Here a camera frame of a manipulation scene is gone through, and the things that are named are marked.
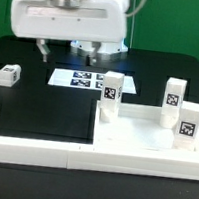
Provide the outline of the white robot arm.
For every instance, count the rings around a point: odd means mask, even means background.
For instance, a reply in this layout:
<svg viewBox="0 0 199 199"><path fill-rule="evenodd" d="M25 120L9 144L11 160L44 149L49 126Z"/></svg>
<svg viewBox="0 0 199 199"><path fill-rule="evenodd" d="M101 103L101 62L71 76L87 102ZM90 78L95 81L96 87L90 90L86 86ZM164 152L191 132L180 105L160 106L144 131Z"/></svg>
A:
<svg viewBox="0 0 199 199"><path fill-rule="evenodd" d="M17 37L34 39L44 61L49 40L69 40L72 50L93 65L127 51L127 19L146 1L132 10L130 0L12 0L11 29Z"/></svg>

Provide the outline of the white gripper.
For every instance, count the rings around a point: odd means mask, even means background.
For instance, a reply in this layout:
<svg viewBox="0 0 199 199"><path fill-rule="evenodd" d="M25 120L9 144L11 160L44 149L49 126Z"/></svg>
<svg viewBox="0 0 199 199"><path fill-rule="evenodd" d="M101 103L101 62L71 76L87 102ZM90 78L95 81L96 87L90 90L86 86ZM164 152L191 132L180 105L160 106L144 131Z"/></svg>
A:
<svg viewBox="0 0 199 199"><path fill-rule="evenodd" d="M11 29L18 37L37 38L44 62L50 54L48 39L92 42L86 65L93 66L101 42L117 43L125 38L129 3L130 0L12 0Z"/></svg>

